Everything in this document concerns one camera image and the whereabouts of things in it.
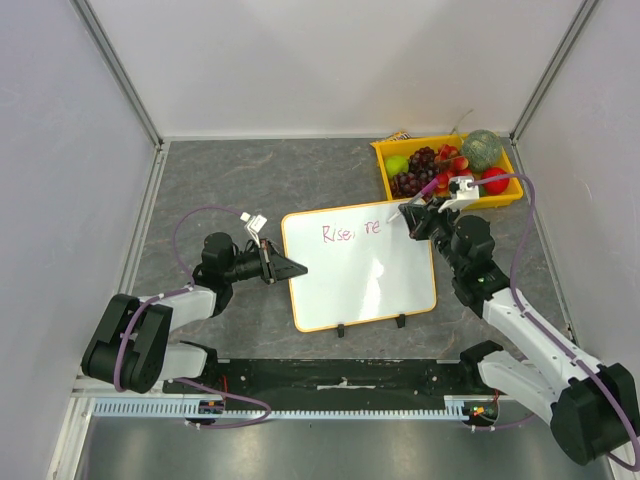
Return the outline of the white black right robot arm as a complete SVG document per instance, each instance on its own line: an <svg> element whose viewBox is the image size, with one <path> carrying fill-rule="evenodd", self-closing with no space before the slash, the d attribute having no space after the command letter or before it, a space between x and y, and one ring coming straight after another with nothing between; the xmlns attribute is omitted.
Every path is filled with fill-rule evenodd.
<svg viewBox="0 0 640 480"><path fill-rule="evenodd" d="M543 421L561 450L586 465L609 456L636 472L637 462L613 455L639 448L639 404L633 375L621 364L605 365L581 350L541 316L493 259L489 223L460 215L444 201L404 203L398 209L409 236L428 240L450 267L458 300L499 330L527 359L484 342L469 349L477 377L519 402Z"/></svg>

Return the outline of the white purple marker pen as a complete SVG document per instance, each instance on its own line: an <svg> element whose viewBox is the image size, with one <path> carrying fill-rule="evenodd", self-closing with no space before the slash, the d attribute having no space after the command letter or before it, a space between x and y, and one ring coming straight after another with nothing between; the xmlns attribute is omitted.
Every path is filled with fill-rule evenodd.
<svg viewBox="0 0 640 480"><path fill-rule="evenodd" d="M412 205L417 203L419 200L422 200L425 196L432 194L433 191L438 186L439 186L439 180L438 178L434 178L425 187L423 187L417 194L415 194L405 205ZM391 223L396 218L398 218L402 213L401 207L404 207L405 205L404 204L399 205L398 209L388 218L387 222Z"/></svg>

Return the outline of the yellow-framed whiteboard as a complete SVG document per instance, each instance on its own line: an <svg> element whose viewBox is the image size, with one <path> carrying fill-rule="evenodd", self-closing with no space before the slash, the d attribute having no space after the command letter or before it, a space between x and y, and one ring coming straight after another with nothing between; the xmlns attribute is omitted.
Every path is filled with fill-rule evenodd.
<svg viewBox="0 0 640 480"><path fill-rule="evenodd" d="M311 333L433 310L432 247L410 238L396 201L291 213L284 254L307 273L289 282L294 325Z"/></svg>

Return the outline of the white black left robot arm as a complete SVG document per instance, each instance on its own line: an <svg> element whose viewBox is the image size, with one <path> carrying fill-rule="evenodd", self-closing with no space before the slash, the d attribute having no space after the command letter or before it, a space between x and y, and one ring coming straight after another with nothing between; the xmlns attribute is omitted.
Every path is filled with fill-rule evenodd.
<svg viewBox="0 0 640 480"><path fill-rule="evenodd" d="M169 344L170 333L188 323L220 315L233 285L259 278L268 285L308 273L277 251L268 239L250 240L240 250L226 233L204 240L194 285L151 297L114 295L81 361L82 373L117 391L146 393L157 381L196 378L207 362L206 348Z"/></svg>

